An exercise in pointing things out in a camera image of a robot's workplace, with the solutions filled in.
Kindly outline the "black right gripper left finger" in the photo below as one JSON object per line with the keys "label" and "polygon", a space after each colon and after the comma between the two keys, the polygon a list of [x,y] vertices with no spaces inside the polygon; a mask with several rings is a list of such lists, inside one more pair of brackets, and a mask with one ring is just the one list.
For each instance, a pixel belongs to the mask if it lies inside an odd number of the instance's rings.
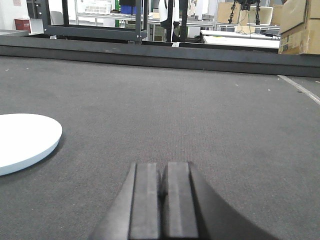
{"label": "black right gripper left finger", "polygon": [[133,163],[89,240],[159,240],[159,174],[155,163]]}

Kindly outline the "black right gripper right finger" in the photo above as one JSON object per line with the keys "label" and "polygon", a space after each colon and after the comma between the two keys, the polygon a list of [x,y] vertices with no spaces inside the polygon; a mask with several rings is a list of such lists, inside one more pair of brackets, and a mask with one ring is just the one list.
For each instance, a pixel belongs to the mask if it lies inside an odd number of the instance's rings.
{"label": "black right gripper right finger", "polygon": [[162,180],[165,240],[273,240],[231,207],[189,162],[169,162]]}

